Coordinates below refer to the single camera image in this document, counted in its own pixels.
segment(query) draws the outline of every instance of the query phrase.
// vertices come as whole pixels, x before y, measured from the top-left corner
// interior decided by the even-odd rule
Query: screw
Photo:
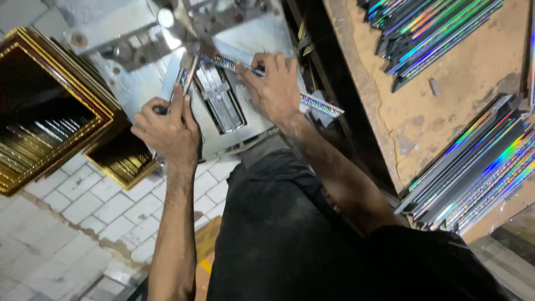
[[[236,23],[242,23],[243,22],[243,15],[242,14],[237,14],[236,16],[234,16],[234,20],[236,21]]]
[[[71,45],[81,48],[87,46],[87,38],[82,33],[74,33],[71,37]]]

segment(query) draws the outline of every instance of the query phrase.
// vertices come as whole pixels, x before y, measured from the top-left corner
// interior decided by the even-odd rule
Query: white tile floor
[[[227,156],[199,165],[194,210],[203,215],[195,222],[195,229],[223,214],[226,178],[239,163],[239,157]],[[99,239],[122,242],[135,252],[133,258],[147,260],[152,256],[145,256],[151,250],[150,238],[156,237],[163,214],[167,178],[151,175],[125,191],[90,165],[83,157],[75,156],[48,179],[29,185],[26,191],[42,198],[73,224],[93,230]]]
[[[0,39],[17,26],[34,26],[61,39],[66,23],[55,7],[44,3],[52,2],[0,0]],[[196,230],[223,213],[228,188],[224,181],[239,163],[237,156],[228,156],[199,164],[194,208],[203,215],[195,222]],[[123,242],[133,260],[150,262],[166,188],[167,179],[152,175],[124,191],[78,154],[25,190],[99,239]],[[52,219],[23,197],[0,197],[0,300],[67,301],[95,275],[118,269],[121,275],[136,274],[91,237]]]
[[[97,241],[25,198],[1,198],[0,204],[0,300],[78,299],[75,296],[105,271],[139,278]],[[155,223],[132,238],[150,237]],[[141,261],[152,256],[151,243],[136,252]]]

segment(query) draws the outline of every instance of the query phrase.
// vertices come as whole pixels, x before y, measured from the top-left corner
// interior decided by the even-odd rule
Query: holographic frame strip
[[[229,59],[227,57],[224,57],[220,54],[216,54],[214,56],[214,58],[211,58],[211,57],[208,57],[208,56],[205,56],[205,55],[199,55],[199,59],[202,60],[202,61],[205,61],[207,63],[211,63],[211,64],[214,64],[220,68],[223,68],[225,70],[229,70],[231,72],[234,72],[236,73],[237,70],[236,70],[236,61],[232,60],[232,59]],[[258,70],[258,69],[254,69],[252,67],[247,67],[247,69],[249,69],[252,73],[254,73],[255,75],[257,75],[258,77],[264,77],[265,76],[265,73],[261,70]],[[315,109],[315,110],[318,110],[326,115],[329,115],[333,118],[337,118],[337,117],[340,117],[342,114],[345,113],[344,110],[340,109],[340,108],[337,108],[335,106],[333,106],[332,104],[324,101],[324,100],[321,100],[317,97],[314,97],[304,91],[300,91],[301,93],[301,96],[300,96],[300,101],[301,103],[303,104],[306,104],[307,106]]]

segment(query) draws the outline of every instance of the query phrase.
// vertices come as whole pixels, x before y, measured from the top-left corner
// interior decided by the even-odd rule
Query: floor tile
[[[109,224],[134,204],[135,203],[131,199],[127,198],[126,195],[119,193],[105,203],[93,215],[95,215],[104,223]]]
[[[39,210],[29,220],[11,232],[10,235],[14,239],[30,245],[37,242],[57,223],[59,223],[59,220],[49,212]]]
[[[77,233],[78,235],[71,242],[54,255],[54,260],[71,266],[98,244],[84,233],[79,231]]]
[[[223,211],[225,210],[225,203],[226,201],[221,202],[214,209],[206,213],[206,216],[211,220],[213,220],[217,216],[223,216]]]
[[[113,297],[118,296],[126,286],[115,282],[107,277],[101,279],[98,284],[91,289],[87,294],[89,300],[111,300]]]
[[[99,200],[91,192],[86,192],[78,200],[73,202],[72,205],[65,209],[65,211],[63,211],[63,216],[73,224],[79,224],[101,206],[101,200]]]
[[[209,197],[203,195],[193,204],[193,210],[202,212],[202,214],[206,214],[215,206],[216,203],[214,203]]]
[[[16,286],[17,283],[14,280],[9,279],[6,276],[0,275],[0,296],[4,296],[7,292],[12,290]]]
[[[151,237],[132,252],[132,260],[136,262],[144,262],[154,254],[155,248],[156,240]]]
[[[64,40],[63,32],[69,30],[69,26],[57,7],[48,10],[33,26],[48,37],[53,37],[60,43]]]
[[[0,2],[0,30],[7,33],[17,26],[30,25],[48,7],[39,0],[4,0]]]
[[[214,166],[208,169],[208,171],[217,179],[222,181],[228,178],[236,165],[241,163],[240,157],[236,155],[224,156]]]
[[[85,278],[86,275],[95,274],[99,270],[104,272],[111,258],[110,252],[95,246],[73,264],[70,270],[73,275]]]
[[[77,153],[72,157],[67,163],[63,164],[61,169],[66,172],[69,176],[74,175],[84,164],[86,164],[87,159],[82,156],[81,153]]]
[[[117,240],[117,243],[123,243],[125,244],[126,246],[126,249],[129,250],[129,251],[134,251],[138,244],[135,244],[133,241],[131,241],[130,239],[126,238],[126,237],[121,237]]]
[[[69,266],[48,260],[24,277],[23,283],[51,299],[59,299],[76,285],[76,279],[68,274]]]
[[[98,234],[99,239],[106,238],[111,242],[116,242],[119,237],[127,234],[135,227],[135,224],[129,221],[124,216],[118,217],[114,222],[109,224],[104,230]]]
[[[83,222],[80,223],[82,229],[91,229],[95,234],[98,234],[104,228],[106,224],[99,221],[96,217],[89,215]]]
[[[140,245],[147,238],[149,238],[154,232],[158,231],[160,222],[153,216],[147,218],[144,222],[128,232],[125,237],[136,245]]]
[[[47,178],[40,179],[35,183],[29,184],[26,188],[24,188],[24,190],[38,198],[44,198],[45,195],[49,194],[67,178],[67,173],[62,170],[58,170]]]
[[[227,198],[228,184],[226,180],[219,182],[216,186],[210,189],[206,194],[217,204],[221,203]]]
[[[197,170],[195,171],[195,178],[200,177],[205,171],[207,171],[210,167],[216,164],[219,160],[220,158],[218,156],[214,156],[206,160],[206,162],[197,165]]]
[[[11,204],[0,212],[0,237],[9,234],[38,210],[39,208],[25,198],[15,197]]]
[[[28,250],[27,245],[9,236],[0,238],[0,244],[0,270],[4,270]]]
[[[65,208],[67,208],[71,204],[71,201],[66,196],[59,193],[57,190],[50,192],[43,199],[43,201],[48,203],[48,205],[50,205],[50,207],[56,212],[61,212],[65,210]]]
[[[202,176],[195,179],[193,184],[193,200],[198,200],[210,188],[217,185],[217,180],[209,172],[203,173]]]
[[[41,256],[35,249],[27,248],[16,260],[4,268],[2,273],[13,280],[21,282],[28,274],[39,268],[46,261],[47,258]]]
[[[35,296],[35,292],[24,284],[18,284],[2,298],[3,301],[29,301]]]
[[[101,177],[98,174],[84,165],[71,177],[65,180],[65,182],[58,187],[58,190],[70,200],[74,201],[91,189],[91,187],[100,180]]]
[[[138,280],[142,276],[143,272],[136,271],[129,266],[126,266],[124,262],[112,258],[104,271],[104,275],[117,280],[119,283],[129,284],[132,280]]]
[[[140,224],[162,205],[163,203],[154,195],[148,194],[141,201],[137,202],[134,207],[130,208],[124,216],[132,222]]]
[[[121,189],[121,185],[113,179],[105,177],[91,188],[91,192],[102,201],[107,202],[112,196],[121,191]]]
[[[46,295],[43,295],[41,294],[40,292],[38,292],[35,296],[33,296],[32,299],[30,299],[29,301],[54,301],[52,299],[50,299],[48,296]]]
[[[101,177],[105,177],[106,174],[103,173],[96,165],[94,165],[93,163],[91,162],[87,162],[87,166],[89,166],[89,168],[93,169],[94,172],[96,172],[99,176]]]
[[[61,250],[78,236],[78,231],[71,229],[67,224],[59,222],[54,225],[32,247],[39,250],[44,257],[50,257]]]
[[[141,182],[138,183],[134,188],[129,191],[124,191],[124,193],[134,201],[141,200],[145,195],[147,195],[151,190],[153,190],[158,184],[163,182],[163,179],[155,174],[152,174]]]
[[[2,195],[0,195],[0,211],[7,207],[11,202],[15,199],[15,197],[7,198]]]
[[[167,179],[154,188],[152,193],[158,198],[158,200],[165,202],[165,194],[167,193]]]
[[[161,206],[158,210],[152,213],[152,216],[154,216],[157,220],[161,221],[163,214],[164,214],[164,206]]]
[[[194,225],[195,231],[198,231],[200,228],[204,227],[209,222],[210,220],[206,216],[201,217],[195,222],[195,225]]]

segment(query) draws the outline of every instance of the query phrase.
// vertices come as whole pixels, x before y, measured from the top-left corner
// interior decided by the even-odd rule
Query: wooden workbench
[[[353,82],[398,193],[402,193],[480,114],[499,92],[516,94],[521,84],[530,6],[506,0],[490,21],[442,56],[398,92],[383,73],[387,61],[374,55],[378,29],[364,22],[356,0],[323,0]],[[439,96],[429,79],[435,78]],[[535,200],[526,182],[464,236],[467,242],[507,222]]]

